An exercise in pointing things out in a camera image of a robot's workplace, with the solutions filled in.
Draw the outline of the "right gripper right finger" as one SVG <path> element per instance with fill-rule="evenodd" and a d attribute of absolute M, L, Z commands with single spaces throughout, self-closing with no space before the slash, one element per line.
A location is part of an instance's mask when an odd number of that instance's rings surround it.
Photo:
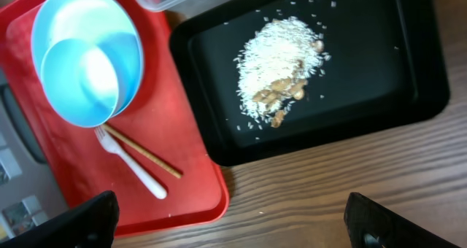
<path fill-rule="evenodd" d="M 350 193 L 344 222 L 352 248 L 458 248 L 360 193 Z"/>

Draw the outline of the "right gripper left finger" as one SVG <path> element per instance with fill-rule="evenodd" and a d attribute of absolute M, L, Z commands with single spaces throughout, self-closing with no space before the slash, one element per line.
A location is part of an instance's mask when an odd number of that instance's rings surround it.
<path fill-rule="evenodd" d="M 111 190 L 1 244 L 1 248 L 110 248 L 120 208 Z"/>

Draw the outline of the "white plastic fork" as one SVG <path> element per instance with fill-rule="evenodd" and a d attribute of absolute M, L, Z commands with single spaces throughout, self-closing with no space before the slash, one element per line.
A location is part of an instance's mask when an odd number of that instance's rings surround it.
<path fill-rule="evenodd" d="M 141 183 L 157 198 L 165 199 L 168 195 L 166 189 L 149 175 L 101 126 L 94 128 L 96 137 L 109 153 L 119 156 L 123 162 L 134 172 Z"/>

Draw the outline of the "light blue bowl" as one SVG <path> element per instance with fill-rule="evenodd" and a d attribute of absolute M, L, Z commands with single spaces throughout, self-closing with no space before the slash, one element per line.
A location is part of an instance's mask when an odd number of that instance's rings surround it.
<path fill-rule="evenodd" d="M 143 69 L 139 38 L 120 32 L 97 42 L 57 42 L 43 58 L 40 77 L 49 104 L 62 119 L 81 128 L 94 128 L 133 101 Z"/>

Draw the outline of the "rice and nut scraps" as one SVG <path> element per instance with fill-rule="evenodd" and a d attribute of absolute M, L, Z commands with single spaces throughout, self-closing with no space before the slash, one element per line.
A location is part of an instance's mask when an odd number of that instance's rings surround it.
<path fill-rule="evenodd" d="M 329 130 L 395 109 L 410 82 L 383 0 L 289 0 L 286 12 L 243 29 L 223 66 L 221 101 L 242 146 Z"/>

